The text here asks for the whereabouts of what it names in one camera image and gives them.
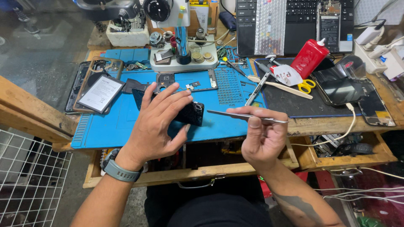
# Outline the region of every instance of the stack of coins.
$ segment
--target stack of coins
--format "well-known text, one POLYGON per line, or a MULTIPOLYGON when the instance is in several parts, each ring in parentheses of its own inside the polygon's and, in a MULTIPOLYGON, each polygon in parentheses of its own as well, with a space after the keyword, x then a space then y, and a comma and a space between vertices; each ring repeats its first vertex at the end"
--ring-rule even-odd
POLYGON ((198 52, 194 52, 192 53, 191 57, 195 60, 195 62, 197 63, 202 63, 205 61, 205 59, 203 58, 202 54, 198 53, 198 52))
POLYGON ((204 57, 208 62, 212 62, 212 61, 215 60, 215 58, 214 58, 214 57, 212 56, 212 54, 209 53, 209 52, 205 52, 205 53, 203 54, 203 57, 204 57))

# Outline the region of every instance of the black pants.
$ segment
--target black pants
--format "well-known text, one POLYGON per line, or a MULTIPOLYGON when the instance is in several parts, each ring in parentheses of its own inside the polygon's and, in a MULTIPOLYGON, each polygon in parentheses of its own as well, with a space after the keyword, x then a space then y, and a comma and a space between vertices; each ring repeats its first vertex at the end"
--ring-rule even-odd
MULTIPOLYGON (((183 183, 186 187, 207 184, 209 181, 183 183)), ((174 212, 191 199, 224 193, 240 195, 260 211, 268 214, 261 185, 256 175, 245 177, 230 177, 218 179, 213 186, 200 189, 182 189, 177 184, 157 185, 147 187, 145 213, 149 227, 167 226, 174 212)))

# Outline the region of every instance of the hand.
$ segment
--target hand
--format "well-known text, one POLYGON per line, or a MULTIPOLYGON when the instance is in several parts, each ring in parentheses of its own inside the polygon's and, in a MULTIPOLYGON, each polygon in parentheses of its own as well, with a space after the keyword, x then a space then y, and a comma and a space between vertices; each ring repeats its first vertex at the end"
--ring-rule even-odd
POLYGON ((153 82, 146 89, 129 140, 115 159, 127 170, 137 171, 149 160, 173 155, 187 140, 190 124, 184 125, 173 139, 168 136, 167 130, 178 112, 192 102, 191 91, 171 95, 179 88, 178 83, 173 83, 151 101, 156 86, 153 82))
POLYGON ((267 171, 274 167, 279 153, 285 147, 288 124, 263 125, 260 118, 287 121, 288 115, 253 106, 227 109, 227 112, 256 116, 248 120, 247 138, 243 142, 241 153, 257 172, 267 171))

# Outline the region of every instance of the tweezers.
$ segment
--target tweezers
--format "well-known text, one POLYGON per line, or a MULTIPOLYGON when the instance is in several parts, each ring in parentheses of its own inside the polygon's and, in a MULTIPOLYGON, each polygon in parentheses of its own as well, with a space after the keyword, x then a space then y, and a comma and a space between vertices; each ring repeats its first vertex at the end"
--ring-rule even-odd
MULTIPOLYGON (((248 114, 239 114, 239 113, 227 113, 227 112, 221 112, 221 111, 214 111, 214 110, 207 110, 208 113, 211 114, 219 114, 219 115, 224 115, 224 116, 229 116, 237 119, 242 119, 248 121, 250 117, 254 117, 254 115, 248 115, 248 114)), ((273 124, 273 123, 288 123, 287 121, 279 121, 273 118, 261 118, 261 121, 264 124, 273 124)))

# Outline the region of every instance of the gray watch strap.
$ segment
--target gray watch strap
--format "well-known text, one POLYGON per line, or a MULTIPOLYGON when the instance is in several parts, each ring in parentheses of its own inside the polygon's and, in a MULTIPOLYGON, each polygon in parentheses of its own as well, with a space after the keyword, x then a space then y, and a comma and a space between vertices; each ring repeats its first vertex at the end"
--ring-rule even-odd
POLYGON ((126 182, 136 182, 139 179, 140 172, 128 171, 121 168, 114 160, 110 159, 104 171, 111 177, 126 182))

